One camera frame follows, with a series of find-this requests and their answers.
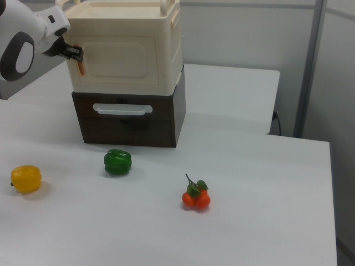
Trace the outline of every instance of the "dark brown drawer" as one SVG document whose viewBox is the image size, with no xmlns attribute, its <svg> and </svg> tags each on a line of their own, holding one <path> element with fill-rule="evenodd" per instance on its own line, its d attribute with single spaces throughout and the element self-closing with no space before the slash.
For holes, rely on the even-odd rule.
<svg viewBox="0 0 355 266">
<path fill-rule="evenodd" d="M 110 117 L 118 119 L 171 119 L 171 97 L 168 96 L 144 96 L 144 95 L 116 95 L 116 94 L 91 94 L 73 93 L 73 100 L 77 113 L 81 117 Z M 132 104 L 150 105 L 153 108 L 151 113 L 139 116 L 130 115 L 104 115 L 94 110 L 94 104 Z"/>
<path fill-rule="evenodd" d="M 81 119 L 80 127 L 86 143 L 173 146 L 169 121 L 86 117 Z"/>
<path fill-rule="evenodd" d="M 186 113 L 184 68 L 170 96 L 72 93 L 84 142 L 136 146 L 176 147 Z M 95 108 L 94 104 L 114 104 Z M 125 114 L 116 104 L 140 105 Z M 141 105 L 150 105 L 140 110 Z"/>
</svg>

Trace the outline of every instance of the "plastic box handle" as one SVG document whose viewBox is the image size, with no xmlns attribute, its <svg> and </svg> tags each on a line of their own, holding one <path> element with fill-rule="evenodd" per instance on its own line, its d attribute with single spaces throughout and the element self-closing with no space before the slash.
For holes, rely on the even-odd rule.
<svg viewBox="0 0 355 266">
<path fill-rule="evenodd" d="M 144 115 L 153 112 L 151 105 L 143 104 L 94 104 L 93 108 L 101 115 Z"/>
</svg>

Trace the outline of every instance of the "white table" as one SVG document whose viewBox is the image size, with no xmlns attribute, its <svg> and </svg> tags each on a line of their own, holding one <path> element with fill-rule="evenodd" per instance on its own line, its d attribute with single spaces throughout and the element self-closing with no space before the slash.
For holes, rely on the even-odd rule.
<svg viewBox="0 0 355 266">
<path fill-rule="evenodd" d="M 258 134 L 270 132 L 280 72 L 185 64 L 186 111 L 195 125 Z M 66 63 L 9 101 L 74 110 Z"/>
<path fill-rule="evenodd" d="M 336 266 L 329 143 L 196 126 L 175 149 L 82 142 L 73 110 L 0 101 L 0 265 Z M 103 157 L 133 156 L 112 178 Z M 10 172 L 41 169 L 17 193 Z M 185 173 L 204 212 L 181 205 Z"/>
</svg>

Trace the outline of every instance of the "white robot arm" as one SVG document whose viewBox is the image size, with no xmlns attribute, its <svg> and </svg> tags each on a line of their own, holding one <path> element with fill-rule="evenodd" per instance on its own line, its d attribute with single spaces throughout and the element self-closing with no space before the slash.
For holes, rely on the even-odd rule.
<svg viewBox="0 0 355 266">
<path fill-rule="evenodd" d="M 18 0 L 0 0 L 0 79 L 14 81 L 31 68 L 34 53 L 83 60 L 83 50 L 65 43 L 70 24 L 58 6 L 32 12 Z"/>
</svg>

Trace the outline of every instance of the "cream plastic box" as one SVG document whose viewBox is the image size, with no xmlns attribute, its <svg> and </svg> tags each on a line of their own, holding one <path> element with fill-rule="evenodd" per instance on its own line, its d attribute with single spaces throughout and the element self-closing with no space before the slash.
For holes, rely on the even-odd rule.
<svg viewBox="0 0 355 266">
<path fill-rule="evenodd" d="M 74 92 L 173 94 L 182 70 L 179 1 L 75 1 L 65 14 L 65 41 L 84 51 L 82 65 L 67 61 Z"/>
</svg>

